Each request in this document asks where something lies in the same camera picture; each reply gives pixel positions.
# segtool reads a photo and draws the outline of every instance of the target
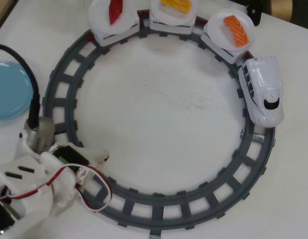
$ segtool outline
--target blue dish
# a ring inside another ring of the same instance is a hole
[[[0,120],[14,118],[31,103],[32,84],[25,70],[14,62],[0,62]]]

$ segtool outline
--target circular track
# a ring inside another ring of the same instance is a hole
[[[142,10],[138,12],[140,17],[140,31],[131,37],[147,37],[148,34],[159,34],[162,37],[167,36],[165,32],[159,32],[151,30],[149,27],[144,25],[144,20],[148,21],[149,10]],[[197,17],[195,27],[202,29],[206,24],[206,20]],[[239,67],[235,64],[231,65],[224,59],[218,56],[212,49],[210,49],[203,41],[201,41],[200,35],[192,33],[191,35],[179,35],[180,40],[191,40],[198,44],[198,47],[205,50],[206,48],[215,54],[215,58],[218,61],[222,61],[228,68],[229,74],[232,78],[238,80],[238,69]],[[122,40],[120,44],[124,44],[128,41],[128,38]],[[83,57],[79,54],[79,51],[88,43],[92,42],[96,49],[93,50],[87,57]],[[62,59],[57,64],[54,71],[50,76],[50,82],[46,91],[45,98],[43,99],[43,112],[46,117],[53,117],[54,107],[64,107],[65,109],[65,122],[57,123],[55,129],[55,135],[66,133],[70,142],[76,146],[83,147],[82,142],[79,141],[76,130],[77,124],[74,120],[74,109],[76,107],[76,92],[79,87],[82,86],[83,76],[87,70],[92,69],[94,61],[101,55],[105,55],[109,52],[112,45],[106,47],[100,47],[95,41],[91,31],[85,32],[68,50],[65,52]],[[252,55],[247,52],[244,55],[244,59],[251,58]],[[75,72],[74,76],[69,76],[64,73],[67,66],[72,60],[76,60],[80,63],[79,68]],[[55,98],[56,90],[60,82],[69,84],[69,89],[66,98]],[[238,89],[238,95],[243,98],[241,89]],[[162,195],[154,193],[153,195],[147,195],[139,193],[135,189],[126,189],[112,178],[108,178],[112,187],[113,193],[125,199],[125,204],[122,211],[116,210],[112,207],[107,207],[100,211],[101,214],[115,220],[120,226],[133,226],[151,230],[151,238],[160,238],[161,230],[171,229],[192,229],[195,225],[206,222],[213,218],[221,218],[225,215],[225,212],[230,209],[233,205],[239,202],[241,199],[244,200],[249,195],[250,189],[256,183],[258,178],[265,172],[266,163],[269,159],[271,149],[274,146],[274,128],[266,128],[264,133],[264,140],[261,142],[262,147],[258,158],[252,159],[246,154],[249,150],[252,141],[254,141],[254,124],[252,123],[248,110],[243,109],[241,112],[246,119],[245,129],[241,135],[242,143],[238,149],[232,154],[232,161],[230,164],[218,172],[218,176],[210,182],[204,182],[200,184],[195,190],[186,192],[178,192],[176,195]],[[237,181],[233,174],[237,171],[241,164],[245,164],[250,167],[250,173],[247,178],[240,183]],[[225,200],[219,202],[214,195],[214,191],[221,187],[223,184],[229,185],[233,193],[229,195]],[[106,190],[102,187],[101,190],[94,197],[88,192],[85,192],[87,200],[92,205],[100,205],[106,197]],[[209,208],[203,212],[192,215],[189,202],[205,198],[209,204]],[[132,216],[131,212],[135,203],[152,206],[152,218],[142,218],[138,216]],[[175,219],[163,219],[164,207],[179,205],[182,217]]]

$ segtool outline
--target train car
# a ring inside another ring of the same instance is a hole
[[[277,59],[252,58],[239,69],[239,80],[252,122],[271,128],[283,120],[283,83]]]

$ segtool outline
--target red and white wire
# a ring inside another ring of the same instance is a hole
[[[107,180],[101,175],[101,173],[95,169],[94,167],[91,167],[91,166],[88,166],[88,165],[83,165],[83,164],[76,164],[76,163],[69,163],[69,164],[64,164],[62,167],[60,167],[58,170],[55,171],[55,173],[53,173],[51,175],[51,177],[43,184],[41,184],[40,186],[36,187],[35,189],[32,189],[32,190],[29,190],[27,192],[23,192],[23,193],[20,193],[20,194],[14,194],[14,195],[11,195],[11,194],[7,194],[6,196],[10,199],[22,199],[22,198],[26,198],[26,197],[29,197],[35,193],[38,192],[38,190],[40,188],[42,188],[43,186],[47,185],[51,185],[52,182],[60,175],[60,173],[67,167],[79,167],[79,168],[84,168],[86,169],[87,171],[92,171],[95,173],[95,175],[103,182],[103,185],[106,187],[107,189],[107,192],[109,194],[109,202],[105,203],[101,208],[95,208],[95,207],[92,207],[91,205],[88,204],[88,202],[86,201],[86,199],[84,198],[83,196],[83,193],[80,191],[79,187],[75,187],[78,192],[79,192],[79,197],[83,203],[83,205],[85,207],[87,207],[87,209],[89,211],[92,211],[92,212],[99,212],[101,210],[103,210],[104,208],[106,208],[109,203],[111,202],[112,200],[112,190],[111,190],[111,187],[109,185],[109,183],[107,182]]]

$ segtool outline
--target white plate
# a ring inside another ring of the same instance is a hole
[[[160,3],[160,0],[151,0],[150,9],[162,23],[178,26],[187,24],[196,16],[198,10],[197,0],[191,0],[191,3],[192,8],[188,13],[181,12],[170,6],[164,6]]]
[[[229,27],[223,19],[227,16],[235,15],[247,33],[249,43],[238,47]],[[223,9],[213,14],[207,24],[207,31],[211,40],[218,46],[226,50],[241,50],[250,47],[255,39],[255,27],[247,14],[236,9]]]
[[[89,21],[94,30],[106,34],[120,34],[129,30],[136,21],[134,0],[123,0],[123,12],[112,25],[109,22],[110,0],[95,0],[89,8]]]

